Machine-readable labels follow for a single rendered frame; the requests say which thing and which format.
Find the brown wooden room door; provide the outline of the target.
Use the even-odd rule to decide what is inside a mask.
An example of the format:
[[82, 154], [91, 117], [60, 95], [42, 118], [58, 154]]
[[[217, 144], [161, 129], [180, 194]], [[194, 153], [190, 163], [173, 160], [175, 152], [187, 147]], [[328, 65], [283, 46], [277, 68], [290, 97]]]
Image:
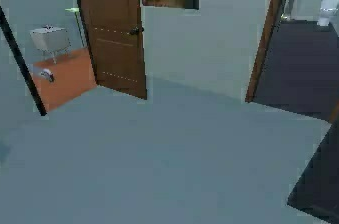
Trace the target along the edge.
[[140, 0], [77, 0], [100, 86], [147, 99]]

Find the small white grey floor object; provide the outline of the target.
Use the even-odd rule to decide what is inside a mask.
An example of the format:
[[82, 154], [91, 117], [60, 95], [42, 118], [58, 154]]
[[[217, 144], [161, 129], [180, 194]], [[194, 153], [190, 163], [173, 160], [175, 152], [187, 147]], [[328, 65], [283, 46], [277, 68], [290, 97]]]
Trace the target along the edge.
[[40, 72], [40, 75], [43, 76], [44, 78], [46, 78], [49, 82], [54, 82], [54, 75], [53, 73], [49, 70], [49, 69], [43, 69]]

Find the black cabinet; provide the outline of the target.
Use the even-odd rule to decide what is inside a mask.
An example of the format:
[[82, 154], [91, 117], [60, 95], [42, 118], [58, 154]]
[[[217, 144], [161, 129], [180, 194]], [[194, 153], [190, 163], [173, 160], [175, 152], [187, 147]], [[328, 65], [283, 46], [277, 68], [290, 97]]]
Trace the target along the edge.
[[290, 193], [287, 204], [339, 224], [339, 114]]

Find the white toilet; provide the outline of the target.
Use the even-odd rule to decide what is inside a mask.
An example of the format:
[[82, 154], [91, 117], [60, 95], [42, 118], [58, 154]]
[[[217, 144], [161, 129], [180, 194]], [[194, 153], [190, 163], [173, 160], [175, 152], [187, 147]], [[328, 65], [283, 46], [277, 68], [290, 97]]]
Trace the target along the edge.
[[339, 0], [321, 0], [317, 24], [319, 26], [328, 26], [338, 11], [338, 5]]

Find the dark framed wall picture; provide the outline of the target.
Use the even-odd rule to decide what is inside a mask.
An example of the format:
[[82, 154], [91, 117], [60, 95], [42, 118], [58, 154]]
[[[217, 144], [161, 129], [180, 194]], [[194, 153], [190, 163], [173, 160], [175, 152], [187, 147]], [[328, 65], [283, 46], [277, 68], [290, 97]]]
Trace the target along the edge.
[[199, 9], [199, 0], [142, 0], [144, 6]]

